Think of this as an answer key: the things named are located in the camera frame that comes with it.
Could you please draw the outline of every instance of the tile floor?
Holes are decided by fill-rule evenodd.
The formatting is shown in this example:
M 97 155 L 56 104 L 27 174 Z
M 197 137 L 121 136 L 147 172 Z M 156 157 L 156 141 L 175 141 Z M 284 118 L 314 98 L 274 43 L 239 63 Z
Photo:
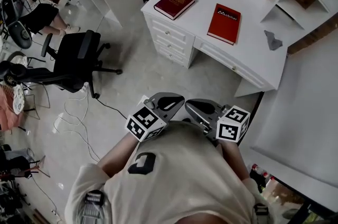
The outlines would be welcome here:
M 100 100 L 118 108 L 124 115 L 128 115 L 142 95 L 151 96 L 159 91 L 175 92 L 185 99 L 207 98 L 220 104 L 236 104 L 247 110 L 252 110 L 255 105 L 258 95 L 233 97 L 241 78 L 207 55 L 199 53 L 189 69 L 159 57 L 141 12 L 122 30 L 100 14 L 86 12 L 74 6 L 63 9 L 61 15 L 68 23 L 81 26 L 81 31 L 97 30 L 101 34 L 102 42 L 111 43 L 111 49 L 105 50 L 101 55 L 104 67 L 122 68 L 124 73 L 121 76 L 112 73 L 95 74 L 94 84 L 96 91 L 101 94 Z M 44 38 L 45 35 L 37 35 L 34 40 L 42 44 Z M 54 36 L 51 46 L 57 48 L 60 41 L 59 37 Z M 23 52 L 42 59 L 39 56 L 41 46 L 36 43 Z M 49 56 L 45 59 L 46 63 L 33 62 L 32 66 L 52 70 L 53 62 Z M 85 127 L 72 126 L 58 119 L 61 116 L 73 124 L 79 123 L 64 112 L 64 103 L 70 114 L 82 118 L 88 99 L 88 112 L 83 124 L 87 128 L 89 143 L 99 157 L 104 156 L 124 136 L 125 120 L 119 113 L 102 106 L 90 96 L 83 100 L 67 100 L 83 98 L 86 95 L 84 91 L 71 94 L 55 86 L 47 86 L 46 89 L 50 108 L 46 108 L 48 96 L 43 87 L 33 87 L 32 94 L 35 103 L 39 105 L 37 112 L 40 120 L 26 117 L 23 124 L 26 133 L 15 129 L 12 134 L 5 133 L 5 141 L 12 149 L 30 147 L 36 159 L 46 156 L 43 170 L 51 177 L 47 178 L 39 173 L 34 178 L 54 201 L 63 218 L 67 197 L 80 166 L 93 162 L 85 142 L 79 136 L 81 134 L 86 138 Z M 33 96 L 27 96 L 28 105 L 32 105 L 32 101 Z M 30 112 L 30 115 L 36 116 L 34 112 Z M 182 108 L 174 118 L 185 117 L 187 113 Z M 50 223 L 57 223 L 59 218 L 51 212 L 54 209 L 53 204 L 36 187 L 33 180 L 19 179 L 18 182 L 32 206 L 40 210 Z

